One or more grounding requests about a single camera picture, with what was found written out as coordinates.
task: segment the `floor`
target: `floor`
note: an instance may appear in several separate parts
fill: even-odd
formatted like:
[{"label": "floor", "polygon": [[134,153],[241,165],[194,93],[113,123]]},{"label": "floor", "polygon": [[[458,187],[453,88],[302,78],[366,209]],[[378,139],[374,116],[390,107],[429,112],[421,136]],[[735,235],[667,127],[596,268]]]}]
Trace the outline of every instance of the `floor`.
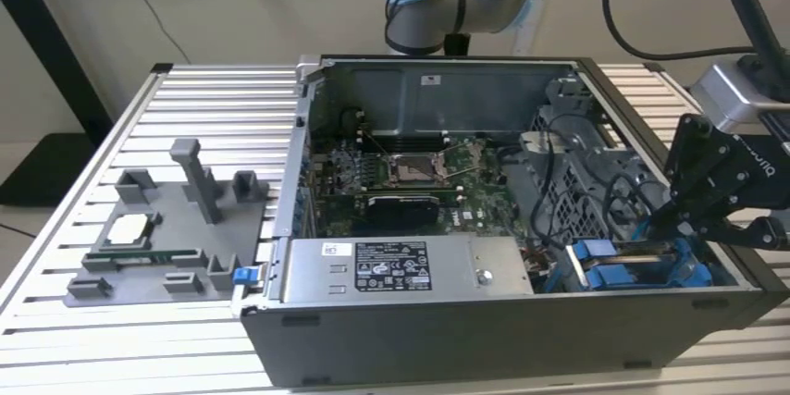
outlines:
[{"label": "floor", "polygon": [[[0,181],[6,180],[35,146],[34,142],[0,143]],[[0,205],[0,223],[38,234],[54,210]],[[27,236],[0,228],[0,284],[6,282],[33,241]]]}]

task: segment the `screw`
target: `screw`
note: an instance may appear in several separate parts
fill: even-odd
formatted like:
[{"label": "screw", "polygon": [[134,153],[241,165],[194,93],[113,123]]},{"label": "screw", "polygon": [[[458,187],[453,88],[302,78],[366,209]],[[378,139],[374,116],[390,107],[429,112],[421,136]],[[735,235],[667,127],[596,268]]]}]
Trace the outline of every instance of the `screw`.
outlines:
[{"label": "screw", "polygon": [[488,270],[478,270],[478,282],[482,286],[488,286],[494,280],[494,274]]}]

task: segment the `white wall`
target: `white wall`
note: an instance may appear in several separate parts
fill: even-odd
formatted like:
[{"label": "white wall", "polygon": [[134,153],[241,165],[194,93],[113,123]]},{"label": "white wall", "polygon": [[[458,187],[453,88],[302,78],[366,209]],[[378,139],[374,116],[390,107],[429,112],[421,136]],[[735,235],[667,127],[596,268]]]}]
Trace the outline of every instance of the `white wall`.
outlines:
[{"label": "white wall", "polygon": [[[775,31],[790,45],[790,0],[761,0]],[[668,53],[749,45],[729,0],[612,0],[617,26],[641,50]],[[601,0],[549,0],[532,52],[544,56],[593,56],[600,62],[636,60],[612,38]],[[676,78],[693,82],[711,60],[664,62]]]},{"label": "white wall", "polygon": [[0,143],[70,131],[81,131],[75,115],[0,4]]},{"label": "white wall", "polygon": [[[785,43],[790,43],[788,2],[764,0]],[[47,0],[47,3],[97,91],[111,113],[118,115],[155,62],[181,62],[182,57],[142,0]],[[305,53],[386,51],[385,0],[151,0],[151,3],[195,63],[290,64]],[[624,34],[645,50],[683,51],[748,42],[728,0],[613,0],[613,5]],[[509,55],[514,40],[513,32],[476,36],[472,52]],[[532,54],[593,56],[601,62],[633,60],[605,29],[601,0],[549,0]],[[17,56],[0,58],[5,64],[18,59]],[[665,65],[683,82],[691,82],[708,61]],[[9,79],[23,78],[9,75]],[[46,103],[51,119],[74,123],[62,101]],[[3,119],[27,128],[47,120],[21,115]]]},{"label": "white wall", "polygon": [[[118,113],[155,62],[182,62],[142,0],[47,0]],[[385,0],[151,0],[194,63],[293,64],[301,54],[384,53]],[[473,40],[509,55],[514,33]]]}]

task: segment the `motherboard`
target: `motherboard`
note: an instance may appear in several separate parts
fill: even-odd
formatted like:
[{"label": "motherboard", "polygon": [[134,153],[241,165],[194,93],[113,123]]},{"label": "motherboard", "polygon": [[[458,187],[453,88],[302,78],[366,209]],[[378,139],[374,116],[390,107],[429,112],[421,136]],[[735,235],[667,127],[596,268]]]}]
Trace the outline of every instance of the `motherboard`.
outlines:
[{"label": "motherboard", "polygon": [[336,141],[312,159],[320,236],[476,233],[525,242],[508,148],[476,136]]}]

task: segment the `black stand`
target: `black stand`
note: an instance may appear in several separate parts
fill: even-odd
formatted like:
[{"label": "black stand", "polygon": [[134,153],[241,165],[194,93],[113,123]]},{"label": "black stand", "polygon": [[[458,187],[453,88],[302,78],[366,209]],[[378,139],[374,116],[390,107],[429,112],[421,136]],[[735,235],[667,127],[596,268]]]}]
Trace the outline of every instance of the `black stand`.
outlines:
[{"label": "black stand", "polygon": [[[70,190],[113,120],[43,0],[3,0],[86,134],[49,134],[0,186],[0,204],[54,206]],[[5,98],[5,107],[23,97]]]}]

